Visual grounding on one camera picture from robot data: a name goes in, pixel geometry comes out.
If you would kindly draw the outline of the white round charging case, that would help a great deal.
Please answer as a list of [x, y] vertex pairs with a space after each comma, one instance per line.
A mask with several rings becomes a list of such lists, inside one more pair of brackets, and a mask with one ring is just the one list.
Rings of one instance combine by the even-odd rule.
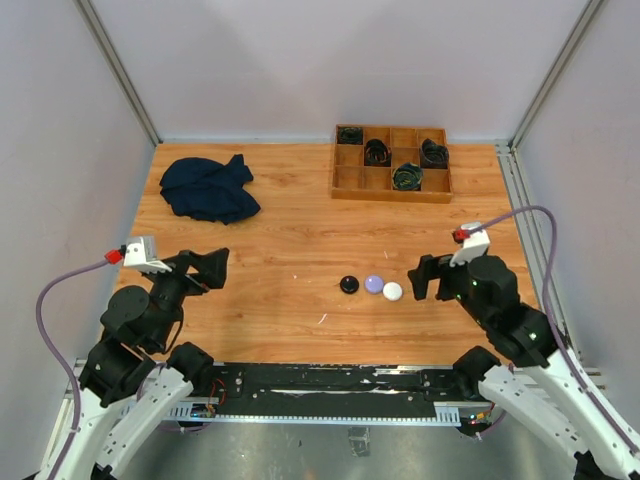
[[403, 297], [402, 286], [397, 282], [387, 282], [383, 286], [383, 297], [389, 301], [396, 302]]

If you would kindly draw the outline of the purple round charging case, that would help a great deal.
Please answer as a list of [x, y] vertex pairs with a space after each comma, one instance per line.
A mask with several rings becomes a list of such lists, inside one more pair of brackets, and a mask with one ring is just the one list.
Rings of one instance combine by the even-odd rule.
[[366, 277], [364, 286], [368, 293], [379, 294], [384, 289], [385, 282], [379, 275], [369, 275]]

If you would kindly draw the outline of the black round charging case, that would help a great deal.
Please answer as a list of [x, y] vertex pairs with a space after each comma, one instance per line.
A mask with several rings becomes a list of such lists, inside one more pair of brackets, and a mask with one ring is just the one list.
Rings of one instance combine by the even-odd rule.
[[352, 295], [359, 290], [360, 282], [353, 275], [346, 275], [339, 282], [340, 290], [348, 295]]

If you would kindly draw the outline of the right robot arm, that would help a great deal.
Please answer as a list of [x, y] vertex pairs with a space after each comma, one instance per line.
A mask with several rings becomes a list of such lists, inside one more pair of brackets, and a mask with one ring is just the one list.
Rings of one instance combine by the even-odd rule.
[[440, 301], [457, 301], [495, 351], [475, 347], [459, 358], [455, 392], [495, 403], [575, 467], [577, 479], [636, 479], [639, 434], [626, 423], [573, 352], [556, 341], [546, 315], [522, 302], [516, 275], [497, 256], [452, 266], [421, 257], [409, 271], [415, 299], [439, 283]]

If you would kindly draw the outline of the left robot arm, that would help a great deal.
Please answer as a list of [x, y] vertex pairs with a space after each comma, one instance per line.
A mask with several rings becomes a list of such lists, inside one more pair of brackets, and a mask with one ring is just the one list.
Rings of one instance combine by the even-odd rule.
[[150, 237], [111, 250], [88, 273], [121, 264], [151, 283], [117, 290], [100, 318], [103, 333], [75, 373], [53, 344], [41, 316], [39, 333], [64, 369], [73, 413], [66, 436], [35, 473], [37, 479], [118, 479], [169, 411], [190, 394], [207, 393], [214, 360], [198, 346], [176, 340], [184, 324], [183, 303], [224, 287], [230, 251], [182, 250], [160, 259]]

